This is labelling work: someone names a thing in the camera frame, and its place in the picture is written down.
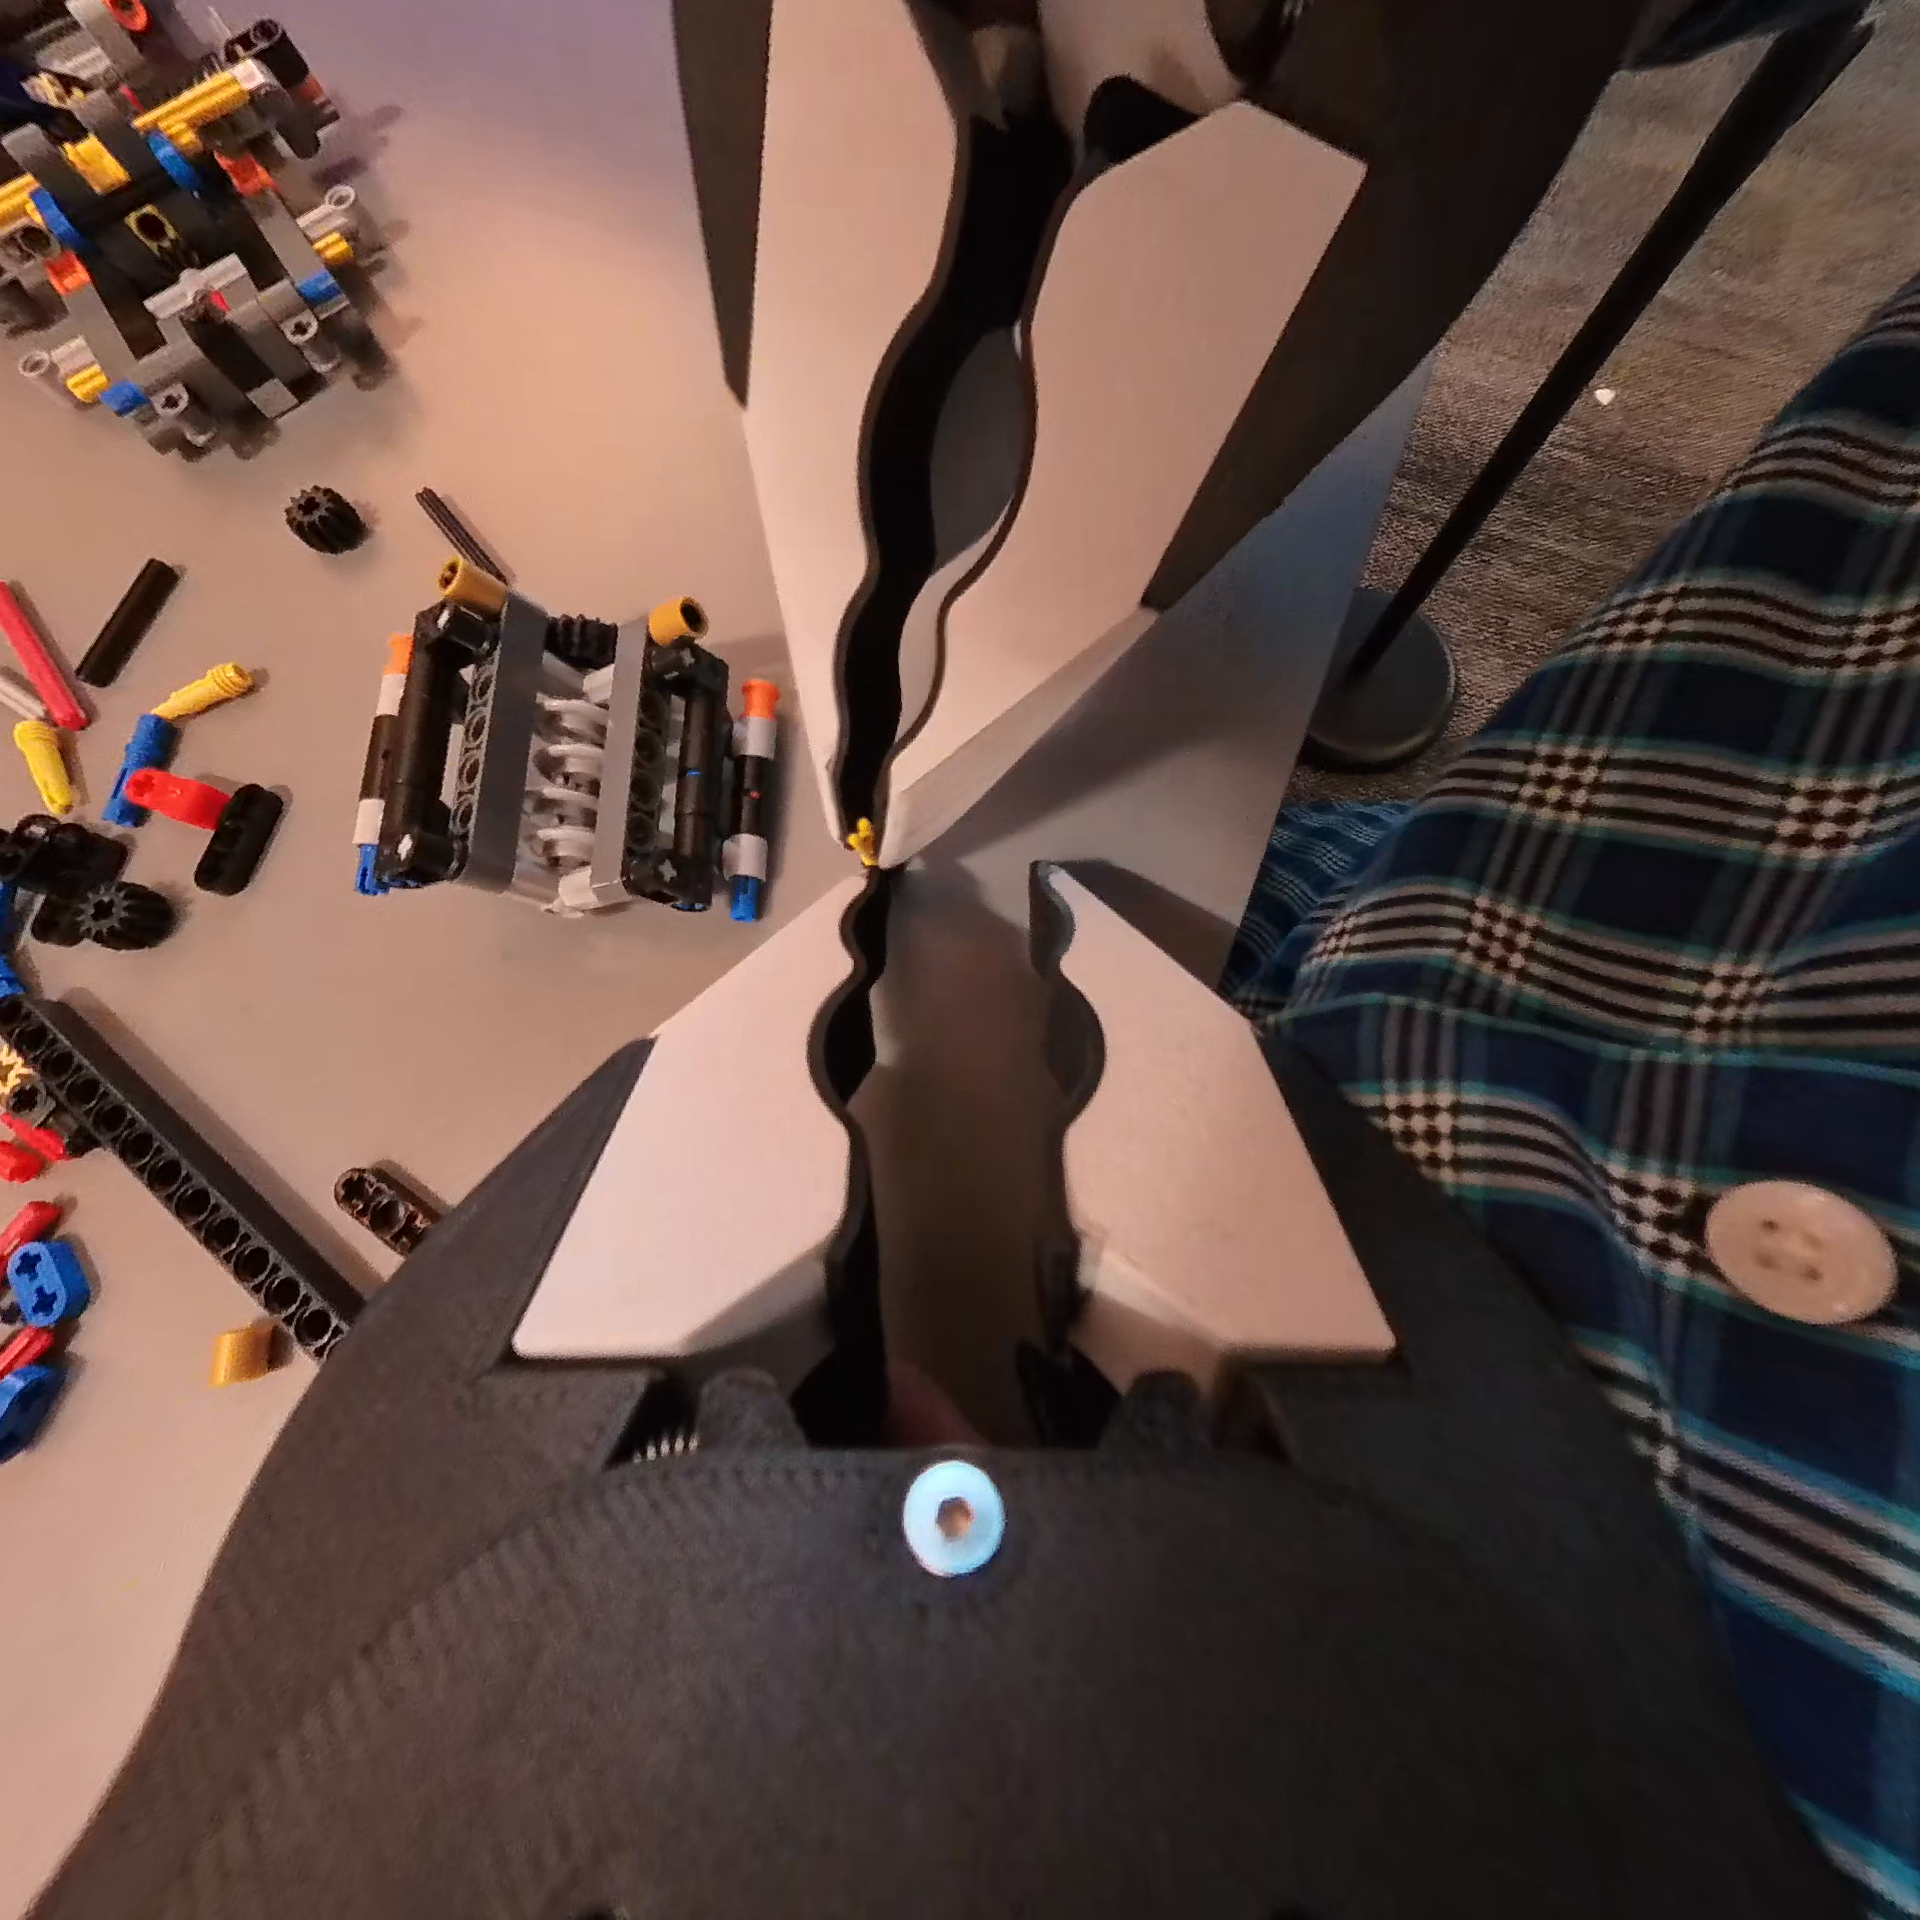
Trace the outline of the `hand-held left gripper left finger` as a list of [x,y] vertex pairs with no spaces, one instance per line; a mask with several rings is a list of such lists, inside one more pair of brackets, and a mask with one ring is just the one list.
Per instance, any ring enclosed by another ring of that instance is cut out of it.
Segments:
[[852,876],[644,1041],[514,1358],[735,1369],[804,1396],[877,1346],[852,1101],[876,1069],[889,879]]

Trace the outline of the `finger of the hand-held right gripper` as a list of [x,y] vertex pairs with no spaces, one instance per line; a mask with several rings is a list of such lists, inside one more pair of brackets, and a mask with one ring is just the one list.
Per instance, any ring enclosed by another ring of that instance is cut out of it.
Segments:
[[946,835],[1151,627],[1151,574],[1363,180],[1221,106],[1067,198],[1016,326],[1013,497],[905,614],[877,868]]
[[1016,331],[1067,176],[941,2],[775,2],[744,434],[807,764],[876,821],[900,625],[940,570],[940,418]]

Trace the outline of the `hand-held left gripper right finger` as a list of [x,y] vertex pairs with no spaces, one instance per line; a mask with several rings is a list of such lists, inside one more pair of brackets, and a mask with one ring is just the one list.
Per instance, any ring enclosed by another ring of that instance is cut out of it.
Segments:
[[1115,1393],[1215,1396],[1268,1362],[1398,1348],[1252,1024],[1065,863],[1029,868],[1055,1097],[1036,1245],[1042,1353]]

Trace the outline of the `short holed black lego beam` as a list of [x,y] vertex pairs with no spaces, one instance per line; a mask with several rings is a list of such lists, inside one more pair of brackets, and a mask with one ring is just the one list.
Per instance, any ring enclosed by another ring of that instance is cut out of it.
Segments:
[[331,1186],[331,1202],[400,1260],[444,1219],[444,1205],[394,1165],[349,1165]]

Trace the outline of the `small lego engine assembly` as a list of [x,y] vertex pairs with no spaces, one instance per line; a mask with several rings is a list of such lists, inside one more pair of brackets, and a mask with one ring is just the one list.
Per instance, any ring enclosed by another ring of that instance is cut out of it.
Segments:
[[735,679],[695,599],[544,614],[455,551],[391,646],[356,802],[356,894],[463,885],[585,920],[632,903],[756,924],[782,694]]

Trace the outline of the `thin black lego axle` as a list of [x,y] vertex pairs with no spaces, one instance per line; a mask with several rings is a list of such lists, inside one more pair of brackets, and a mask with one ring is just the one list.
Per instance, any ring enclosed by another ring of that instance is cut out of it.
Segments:
[[486,573],[490,577],[509,583],[509,570],[486,548],[471,525],[438,493],[433,487],[420,487],[415,493],[422,517],[444,533],[445,545],[471,570]]

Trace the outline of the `long black lego beam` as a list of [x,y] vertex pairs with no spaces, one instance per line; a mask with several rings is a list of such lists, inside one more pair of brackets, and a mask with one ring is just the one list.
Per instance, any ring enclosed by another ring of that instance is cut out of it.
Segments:
[[326,1361],[340,1346],[365,1294],[96,1024],[66,1002],[6,996],[2,1041],[295,1348]]

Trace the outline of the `short rounded black lego beam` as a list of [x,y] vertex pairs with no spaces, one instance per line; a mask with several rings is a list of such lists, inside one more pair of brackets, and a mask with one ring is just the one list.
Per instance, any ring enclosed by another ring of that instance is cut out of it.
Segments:
[[258,781],[238,784],[206,835],[193,887],[219,898],[241,895],[253,885],[282,815],[280,790]]

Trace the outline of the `large black lego gear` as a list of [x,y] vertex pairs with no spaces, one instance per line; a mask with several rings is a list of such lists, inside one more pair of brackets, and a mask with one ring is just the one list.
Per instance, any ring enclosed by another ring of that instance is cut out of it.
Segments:
[[44,949],[96,946],[108,951],[148,951],[171,938],[175,903],[136,881],[111,881],[80,895],[47,894],[29,924]]

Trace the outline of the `blue lego cross connector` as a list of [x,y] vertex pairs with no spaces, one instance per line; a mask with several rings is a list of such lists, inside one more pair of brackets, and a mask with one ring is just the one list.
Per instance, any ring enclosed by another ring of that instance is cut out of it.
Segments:
[[21,1244],[6,1264],[12,1302],[25,1329],[61,1329],[75,1323],[94,1302],[94,1282],[64,1237]]

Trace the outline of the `large multicoloured lego assembly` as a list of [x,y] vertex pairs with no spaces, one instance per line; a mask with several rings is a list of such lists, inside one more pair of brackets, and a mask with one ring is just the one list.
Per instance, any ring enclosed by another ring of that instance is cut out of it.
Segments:
[[2,339],[57,405],[178,458],[391,370],[331,94],[277,17],[226,13],[193,36],[175,2],[2,7]]

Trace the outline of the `blue lego pin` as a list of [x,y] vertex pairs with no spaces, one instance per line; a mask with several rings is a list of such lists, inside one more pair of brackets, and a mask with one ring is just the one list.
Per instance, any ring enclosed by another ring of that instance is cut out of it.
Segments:
[[108,802],[102,802],[99,816],[114,828],[140,828],[148,821],[148,808],[133,802],[131,781],[143,774],[169,774],[178,755],[180,727],[156,711],[136,719],[129,748],[111,787]]

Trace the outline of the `black lego connector cluster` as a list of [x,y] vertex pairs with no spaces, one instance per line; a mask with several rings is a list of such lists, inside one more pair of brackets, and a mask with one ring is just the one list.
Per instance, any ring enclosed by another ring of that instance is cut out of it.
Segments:
[[2,885],[38,895],[86,895],[129,868],[131,843],[48,815],[21,816],[2,835]]

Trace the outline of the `black lego tube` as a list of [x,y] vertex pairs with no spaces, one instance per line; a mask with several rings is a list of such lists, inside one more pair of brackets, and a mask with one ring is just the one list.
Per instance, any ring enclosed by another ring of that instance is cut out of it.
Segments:
[[91,688],[114,685],[178,587],[175,564],[146,560],[75,663],[75,679]]

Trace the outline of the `long red lego axle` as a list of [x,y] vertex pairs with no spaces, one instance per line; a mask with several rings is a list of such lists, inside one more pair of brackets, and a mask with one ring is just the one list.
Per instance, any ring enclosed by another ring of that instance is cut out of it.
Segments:
[[47,636],[40,636],[40,627],[7,580],[2,580],[2,640],[47,720],[64,733],[83,733],[94,723],[94,716],[69,685],[61,656],[47,646]]

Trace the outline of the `black floor stand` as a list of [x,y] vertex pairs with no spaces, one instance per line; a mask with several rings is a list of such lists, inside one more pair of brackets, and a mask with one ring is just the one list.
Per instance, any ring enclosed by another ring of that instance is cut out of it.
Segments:
[[1550,444],[1586,380],[1716,217],[1872,39],[1868,2],[1822,2],[1768,39],[1688,169],[1571,334],[1398,593],[1356,590],[1300,755],[1323,774],[1385,774],[1427,754],[1456,706],[1456,659],[1424,601]]

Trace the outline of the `blue plaid shirt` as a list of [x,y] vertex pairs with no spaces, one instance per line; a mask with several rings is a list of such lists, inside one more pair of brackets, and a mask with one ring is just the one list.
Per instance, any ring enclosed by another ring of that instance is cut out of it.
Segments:
[[[1278,815],[1221,996],[1531,1282],[1853,1917],[1917,1914],[1917,281],[1412,802]],[[1716,1196],[1900,1260],[1815,1329]]]

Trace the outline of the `white shirt button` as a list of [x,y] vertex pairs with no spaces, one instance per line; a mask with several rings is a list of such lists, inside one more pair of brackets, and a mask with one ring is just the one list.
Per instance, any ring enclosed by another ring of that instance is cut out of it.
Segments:
[[1703,1251],[1751,1304],[1815,1329],[1865,1323],[1900,1286],[1881,1226],[1850,1200],[1808,1181],[1745,1181],[1716,1196]]

